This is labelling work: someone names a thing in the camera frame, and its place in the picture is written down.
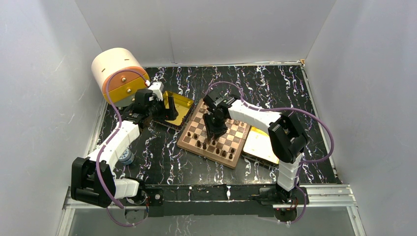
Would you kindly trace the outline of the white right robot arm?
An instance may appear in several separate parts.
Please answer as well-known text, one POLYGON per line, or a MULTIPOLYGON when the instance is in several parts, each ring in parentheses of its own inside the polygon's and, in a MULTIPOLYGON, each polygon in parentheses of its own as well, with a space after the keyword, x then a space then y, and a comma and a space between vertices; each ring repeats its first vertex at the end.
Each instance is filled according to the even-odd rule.
POLYGON ((284 204, 297 196, 297 172, 308 137, 294 112, 287 114, 242 101, 237 95, 210 91, 203 98, 208 113, 203 115, 208 139, 218 139, 228 128, 226 121, 242 121, 267 133, 271 149, 279 160, 277 198, 284 204))

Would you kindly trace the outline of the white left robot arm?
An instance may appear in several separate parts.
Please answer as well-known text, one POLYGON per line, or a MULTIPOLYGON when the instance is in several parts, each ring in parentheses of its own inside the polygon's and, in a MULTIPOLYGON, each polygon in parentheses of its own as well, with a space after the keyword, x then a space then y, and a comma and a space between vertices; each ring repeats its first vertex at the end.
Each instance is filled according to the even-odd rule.
POLYGON ((132 104, 119 117, 117 127, 87 157, 77 157, 71 167, 70 195, 73 200, 107 208, 114 203, 124 208, 120 202, 128 198, 140 205, 145 202, 147 192, 133 178, 116 179, 114 168, 119 158, 142 130, 152 121, 175 120, 179 113, 175 107, 174 94, 167 96, 159 89, 139 89, 132 104))

